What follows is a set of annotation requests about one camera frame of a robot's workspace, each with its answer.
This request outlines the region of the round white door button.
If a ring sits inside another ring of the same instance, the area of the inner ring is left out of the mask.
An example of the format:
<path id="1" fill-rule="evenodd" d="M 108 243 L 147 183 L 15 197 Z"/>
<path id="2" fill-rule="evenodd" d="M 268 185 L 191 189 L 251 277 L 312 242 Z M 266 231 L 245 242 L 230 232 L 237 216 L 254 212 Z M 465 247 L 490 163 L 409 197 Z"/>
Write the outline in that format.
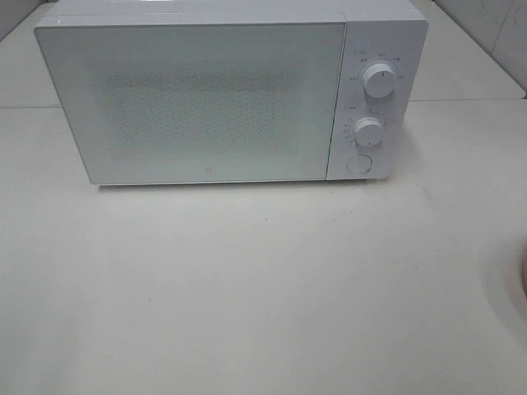
<path id="1" fill-rule="evenodd" d="M 354 155 L 347 162 L 347 171 L 351 174 L 368 174 L 372 167 L 372 159 L 368 155 Z"/>

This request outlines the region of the white microwave door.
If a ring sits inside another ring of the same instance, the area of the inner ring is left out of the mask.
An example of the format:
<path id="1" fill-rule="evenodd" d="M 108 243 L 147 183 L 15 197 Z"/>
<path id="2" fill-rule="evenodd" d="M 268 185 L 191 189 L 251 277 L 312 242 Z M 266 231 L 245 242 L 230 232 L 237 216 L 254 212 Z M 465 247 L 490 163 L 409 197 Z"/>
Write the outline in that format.
<path id="1" fill-rule="evenodd" d="M 96 185 L 321 180 L 345 26 L 39 27 Z"/>

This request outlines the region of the lower white dial knob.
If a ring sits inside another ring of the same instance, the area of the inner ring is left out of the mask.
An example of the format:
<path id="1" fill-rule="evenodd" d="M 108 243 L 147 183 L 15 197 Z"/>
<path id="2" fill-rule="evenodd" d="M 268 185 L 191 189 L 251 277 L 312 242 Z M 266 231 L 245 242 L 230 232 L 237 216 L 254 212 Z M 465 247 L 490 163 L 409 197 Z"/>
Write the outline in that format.
<path id="1" fill-rule="evenodd" d="M 352 130 L 355 142 L 359 146 L 375 146 L 381 142 L 384 134 L 383 123 L 373 116 L 357 120 Z"/>

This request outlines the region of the white dial knob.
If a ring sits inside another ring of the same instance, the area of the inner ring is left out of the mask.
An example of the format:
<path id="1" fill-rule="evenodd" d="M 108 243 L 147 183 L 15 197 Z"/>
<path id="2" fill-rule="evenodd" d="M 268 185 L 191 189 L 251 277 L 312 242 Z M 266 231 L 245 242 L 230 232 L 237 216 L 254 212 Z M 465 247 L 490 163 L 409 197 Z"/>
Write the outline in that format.
<path id="1" fill-rule="evenodd" d="M 395 65 L 384 59 L 368 64 L 361 74 L 364 91 L 374 99 L 390 95 L 397 79 L 398 73 Z"/>
<path id="2" fill-rule="evenodd" d="M 381 142 L 384 134 L 383 123 L 373 116 L 357 120 L 352 130 L 355 142 L 359 146 L 375 146 Z"/>

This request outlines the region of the white microwave oven body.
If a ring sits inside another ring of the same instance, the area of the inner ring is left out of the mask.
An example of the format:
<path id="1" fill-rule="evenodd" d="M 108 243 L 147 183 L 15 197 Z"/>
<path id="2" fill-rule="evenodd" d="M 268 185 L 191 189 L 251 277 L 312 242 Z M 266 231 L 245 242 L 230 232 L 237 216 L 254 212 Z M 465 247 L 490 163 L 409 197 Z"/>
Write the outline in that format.
<path id="1" fill-rule="evenodd" d="M 321 180 L 383 179 L 389 175 L 403 130 L 428 23 L 409 1 L 60 1 L 39 27 L 235 26 L 342 23 L 345 26 L 326 175 Z M 361 74 L 384 59 L 398 79 L 390 95 L 374 99 L 364 91 Z M 353 125 L 377 117 L 384 128 L 375 146 L 359 146 Z M 368 155 L 368 174 L 351 174 L 347 162 Z"/>

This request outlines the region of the upper white dial knob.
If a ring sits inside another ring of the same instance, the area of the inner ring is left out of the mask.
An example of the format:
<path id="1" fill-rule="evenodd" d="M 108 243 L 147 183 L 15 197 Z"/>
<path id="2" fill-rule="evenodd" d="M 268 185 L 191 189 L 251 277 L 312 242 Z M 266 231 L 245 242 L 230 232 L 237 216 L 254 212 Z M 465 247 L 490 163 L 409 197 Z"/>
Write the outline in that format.
<path id="1" fill-rule="evenodd" d="M 368 64 L 361 74 L 364 91 L 374 99 L 390 95 L 397 79 L 398 73 L 395 65 L 384 59 Z"/>

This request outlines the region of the pink plate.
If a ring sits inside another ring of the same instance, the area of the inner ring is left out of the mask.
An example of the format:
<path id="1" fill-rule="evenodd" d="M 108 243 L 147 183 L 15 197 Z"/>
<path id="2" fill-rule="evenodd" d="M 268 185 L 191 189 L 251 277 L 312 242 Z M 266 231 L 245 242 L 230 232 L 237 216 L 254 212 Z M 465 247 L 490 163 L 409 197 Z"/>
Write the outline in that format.
<path id="1" fill-rule="evenodd" d="M 527 298 L 527 245 L 525 244 L 520 251 L 519 258 L 520 285 L 523 298 Z"/>

